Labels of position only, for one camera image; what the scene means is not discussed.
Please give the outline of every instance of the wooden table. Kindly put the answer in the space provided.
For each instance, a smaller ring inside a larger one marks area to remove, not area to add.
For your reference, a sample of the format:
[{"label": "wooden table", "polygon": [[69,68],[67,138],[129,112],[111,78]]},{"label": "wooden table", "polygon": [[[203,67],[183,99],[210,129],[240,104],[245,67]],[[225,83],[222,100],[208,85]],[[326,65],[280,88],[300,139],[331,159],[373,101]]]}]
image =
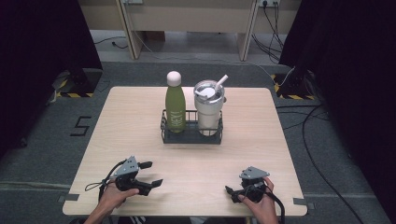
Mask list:
[{"label": "wooden table", "polygon": [[[192,88],[183,88],[187,109],[195,109]],[[225,88],[222,108],[224,130],[220,145],[164,144],[161,115],[165,87],[115,87],[110,91],[66,201],[67,215],[88,215],[97,205],[99,189],[84,191],[100,182],[119,161],[135,155],[152,161],[139,171],[139,181],[163,184],[148,197],[127,199],[116,216],[251,217],[241,203],[233,203],[224,186],[241,189],[239,175],[249,166],[269,172],[274,194],[286,216],[303,216],[302,199],[274,102],[264,88]]]}]

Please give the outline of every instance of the green bottle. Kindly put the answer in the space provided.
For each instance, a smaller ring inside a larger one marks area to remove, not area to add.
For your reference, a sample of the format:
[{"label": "green bottle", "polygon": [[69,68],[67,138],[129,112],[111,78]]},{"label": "green bottle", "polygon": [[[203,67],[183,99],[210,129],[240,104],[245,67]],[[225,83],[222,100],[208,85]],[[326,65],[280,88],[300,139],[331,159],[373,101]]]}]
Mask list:
[{"label": "green bottle", "polygon": [[181,75],[172,71],[167,77],[168,90],[165,96],[166,120],[173,133],[181,133],[186,127],[186,98],[181,89]]}]

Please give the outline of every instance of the black curtain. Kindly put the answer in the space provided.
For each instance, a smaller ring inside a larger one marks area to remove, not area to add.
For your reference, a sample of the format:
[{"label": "black curtain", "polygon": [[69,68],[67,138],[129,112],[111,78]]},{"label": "black curtain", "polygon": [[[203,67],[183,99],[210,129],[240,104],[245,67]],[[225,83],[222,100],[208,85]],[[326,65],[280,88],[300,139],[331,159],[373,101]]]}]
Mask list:
[{"label": "black curtain", "polygon": [[62,71],[102,69],[77,0],[0,1],[0,156],[27,134]]},{"label": "black curtain", "polygon": [[391,0],[303,0],[279,63],[315,73],[347,149],[396,223],[394,8]]}]

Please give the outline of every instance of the black stand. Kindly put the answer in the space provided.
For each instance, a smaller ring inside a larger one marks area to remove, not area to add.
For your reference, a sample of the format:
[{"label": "black stand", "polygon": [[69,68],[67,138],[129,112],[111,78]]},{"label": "black stand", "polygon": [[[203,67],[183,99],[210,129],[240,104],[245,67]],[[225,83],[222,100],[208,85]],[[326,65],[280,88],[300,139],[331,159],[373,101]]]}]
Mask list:
[{"label": "black stand", "polygon": [[301,77],[296,76],[292,77],[292,79],[289,79],[290,77],[288,77],[285,83],[283,83],[283,80],[285,80],[287,74],[275,74],[274,82],[276,84],[276,96],[283,99],[313,100],[314,96],[312,95],[312,90],[310,89],[310,86],[308,85],[304,76],[305,75]]},{"label": "black stand", "polygon": [[59,95],[62,97],[92,97],[102,76],[101,70],[78,71],[70,74],[62,83]]}]

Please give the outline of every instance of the white bottle cap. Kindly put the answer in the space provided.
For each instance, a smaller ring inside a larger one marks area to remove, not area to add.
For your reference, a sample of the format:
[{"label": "white bottle cap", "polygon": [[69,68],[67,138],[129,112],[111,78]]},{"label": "white bottle cap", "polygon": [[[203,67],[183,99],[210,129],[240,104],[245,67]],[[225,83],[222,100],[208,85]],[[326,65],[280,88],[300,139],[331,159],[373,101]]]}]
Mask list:
[{"label": "white bottle cap", "polygon": [[179,72],[172,71],[168,73],[168,76],[166,76],[168,85],[171,87],[176,87],[181,84],[181,75]]}]

